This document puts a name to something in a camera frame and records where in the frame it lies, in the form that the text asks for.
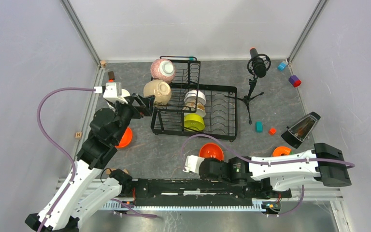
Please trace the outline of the orange bowl tier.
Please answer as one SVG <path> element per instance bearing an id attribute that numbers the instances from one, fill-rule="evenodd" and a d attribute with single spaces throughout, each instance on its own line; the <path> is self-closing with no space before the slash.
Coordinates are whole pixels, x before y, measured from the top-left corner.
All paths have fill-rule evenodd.
<path id="1" fill-rule="evenodd" d="M 115 148 L 124 148 L 128 146 L 131 143 L 132 139 L 133 139 L 132 129 L 130 127 L 127 127 L 119 145 L 115 146 Z"/>

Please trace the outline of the orange bowl rack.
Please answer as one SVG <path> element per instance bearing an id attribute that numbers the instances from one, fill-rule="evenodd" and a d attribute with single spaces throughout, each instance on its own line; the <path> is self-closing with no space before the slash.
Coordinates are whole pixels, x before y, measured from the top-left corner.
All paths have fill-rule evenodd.
<path id="1" fill-rule="evenodd" d="M 202 158 L 215 158 L 219 161 L 224 160 L 224 152 L 222 148 L 215 143 L 204 144 L 199 151 L 199 156 Z"/>

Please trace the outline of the white bowl grey rim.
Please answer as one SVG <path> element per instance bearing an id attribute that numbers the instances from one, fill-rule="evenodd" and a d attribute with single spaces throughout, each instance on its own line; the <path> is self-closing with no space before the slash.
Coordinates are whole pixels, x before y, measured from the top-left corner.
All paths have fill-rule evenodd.
<path id="1" fill-rule="evenodd" d="M 126 90 L 126 89 L 121 89 L 121 97 L 128 97 L 128 96 L 130 96 L 131 94 L 129 93 L 129 91 L 128 90 Z"/>

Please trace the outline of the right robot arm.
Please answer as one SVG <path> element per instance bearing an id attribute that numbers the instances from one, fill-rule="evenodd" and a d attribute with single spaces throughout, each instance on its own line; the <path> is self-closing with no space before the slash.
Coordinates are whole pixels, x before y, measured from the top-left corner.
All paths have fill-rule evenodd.
<path id="1" fill-rule="evenodd" d="M 352 184 L 348 170 L 355 165 L 346 162 L 341 150 L 326 143 L 293 155 L 278 157 L 243 157 L 228 161 L 190 155 L 185 169 L 201 179 L 225 182 L 231 186 L 260 183 L 260 192 L 272 197 L 291 187 L 321 182 L 326 187 L 340 188 Z"/>

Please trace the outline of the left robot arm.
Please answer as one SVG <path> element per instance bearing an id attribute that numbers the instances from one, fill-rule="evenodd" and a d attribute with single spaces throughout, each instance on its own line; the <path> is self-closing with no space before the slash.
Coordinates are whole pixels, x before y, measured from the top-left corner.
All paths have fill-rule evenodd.
<path id="1" fill-rule="evenodd" d="M 133 94 L 127 103 L 115 102 L 115 109 L 102 108 L 90 122 L 90 132 L 83 142 L 67 179 L 48 205 L 29 214 L 25 223 L 36 232 L 77 232 L 83 223 L 113 197 L 127 197 L 132 192 L 132 177 L 118 169 L 87 197 L 82 195 L 116 154 L 116 146 L 132 119 L 151 116 L 154 96 Z"/>

